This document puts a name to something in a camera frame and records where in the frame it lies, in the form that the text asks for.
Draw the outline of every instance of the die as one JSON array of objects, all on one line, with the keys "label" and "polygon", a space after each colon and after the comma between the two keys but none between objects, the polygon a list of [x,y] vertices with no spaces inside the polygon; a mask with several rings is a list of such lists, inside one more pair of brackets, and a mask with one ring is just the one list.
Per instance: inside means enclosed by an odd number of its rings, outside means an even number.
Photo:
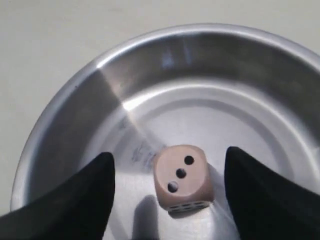
[{"label": "die", "polygon": [[205,208],[214,200],[206,155],[196,146],[163,149],[154,159],[153,178],[159,205],[168,212]]}]

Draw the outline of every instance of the stainless steel bowl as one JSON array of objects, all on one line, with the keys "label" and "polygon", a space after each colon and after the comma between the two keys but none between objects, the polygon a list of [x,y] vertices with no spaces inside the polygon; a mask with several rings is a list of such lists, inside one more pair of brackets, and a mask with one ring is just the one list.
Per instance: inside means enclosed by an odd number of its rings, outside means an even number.
[{"label": "stainless steel bowl", "polygon": [[152,155],[196,145],[218,183],[227,147],[238,146],[320,194],[319,109],[320,57],[296,43],[225,24],[148,33],[94,59],[49,103],[21,155],[11,209],[111,151],[107,239],[236,239],[223,184],[209,208],[183,216],[159,208]]}]

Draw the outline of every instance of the metal surface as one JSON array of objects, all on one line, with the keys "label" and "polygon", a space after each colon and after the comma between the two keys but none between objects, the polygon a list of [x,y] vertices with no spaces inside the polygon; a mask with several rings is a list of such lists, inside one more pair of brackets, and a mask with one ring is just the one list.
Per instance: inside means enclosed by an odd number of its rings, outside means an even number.
[{"label": "metal surface", "polygon": [[[93,60],[50,102],[21,155],[11,209],[111,151],[106,239],[237,239],[223,186],[227,147],[320,194],[319,108],[320,58],[284,38],[224,24],[148,33]],[[205,151],[216,199],[170,216],[150,167],[159,149],[180,144]]]}]

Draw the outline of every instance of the white table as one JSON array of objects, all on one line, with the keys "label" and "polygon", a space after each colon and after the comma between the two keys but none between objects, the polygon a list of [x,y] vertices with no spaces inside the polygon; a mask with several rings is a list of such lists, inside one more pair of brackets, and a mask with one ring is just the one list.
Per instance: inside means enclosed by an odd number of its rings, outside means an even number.
[{"label": "white table", "polygon": [[136,35],[188,23],[263,29],[320,54],[319,0],[0,0],[0,214],[37,118],[95,56]]}]

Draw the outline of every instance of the black dot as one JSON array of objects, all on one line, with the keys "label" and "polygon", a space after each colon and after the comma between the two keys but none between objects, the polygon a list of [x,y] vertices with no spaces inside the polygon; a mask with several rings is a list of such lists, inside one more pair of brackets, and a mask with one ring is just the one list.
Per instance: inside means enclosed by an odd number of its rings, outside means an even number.
[{"label": "black dot", "polygon": [[177,169],[175,174],[180,179],[183,179],[187,175],[186,170],[184,170],[183,168]]},{"label": "black dot", "polygon": [[171,181],[168,183],[168,191],[170,193],[175,193],[176,191],[178,191],[178,183],[176,183],[175,181]]},{"label": "black dot", "polygon": [[194,158],[192,156],[186,156],[184,158],[184,163],[187,164],[187,165],[191,165],[194,163]]}]

